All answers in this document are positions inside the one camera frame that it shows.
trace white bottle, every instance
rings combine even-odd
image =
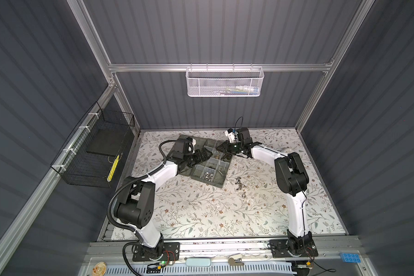
[[[249,92],[250,94],[253,94],[253,95],[259,94],[259,87],[256,87],[256,86],[236,86],[236,89]]]

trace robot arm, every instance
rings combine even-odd
[[[124,179],[108,207],[110,223],[132,231],[138,237],[146,256],[151,259],[160,257],[164,248],[164,238],[151,222],[155,191],[186,168],[191,168],[212,156],[205,148],[195,150],[196,141],[192,138],[177,139],[174,142],[174,150],[168,157],[163,154],[164,161],[158,167],[142,177]],[[138,194],[137,200],[132,198],[132,195]],[[115,206],[113,217],[112,206]],[[114,217],[120,219],[122,224],[116,222]]]
[[[237,156],[243,154],[248,158],[258,159],[275,167],[278,187],[287,198],[288,252],[292,256],[300,256],[306,252],[311,256],[317,256],[317,250],[305,220],[304,202],[307,199],[305,191],[309,178],[298,153],[286,154],[266,147],[260,142],[253,142],[247,128],[238,129],[236,133],[229,129],[225,131],[225,134],[229,140],[217,147],[218,151]]]

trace floral tablecloth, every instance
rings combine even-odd
[[[225,140],[222,130],[144,132],[132,172],[143,175],[162,162],[158,145],[180,134]],[[276,150],[298,152],[310,178],[305,203],[313,234],[345,233],[310,158],[294,129],[252,129],[253,141]],[[172,143],[162,148],[168,152]],[[236,178],[246,188],[237,191]],[[233,157],[222,189],[177,175],[155,194],[153,223],[164,238],[243,237],[286,235],[285,196],[276,184],[275,169],[255,159]],[[112,240],[135,239],[131,231],[115,228]]]

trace vent grille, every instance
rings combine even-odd
[[[146,265],[135,264],[133,269],[141,275],[209,275],[215,274],[254,274],[254,273],[285,273],[296,274],[291,269],[291,263],[263,261],[263,262],[245,262],[243,266],[230,266],[226,262],[213,263],[211,267],[188,267],[179,263],[161,269],[160,273],[146,273]],[[108,265],[106,274],[108,276],[126,276],[133,273],[125,265]]]

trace red wire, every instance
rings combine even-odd
[[[167,263],[164,267],[166,267],[169,264],[169,260],[170,260],[170,256],[169,256],[169,252],[167,250],[164,250],[167,253]]]

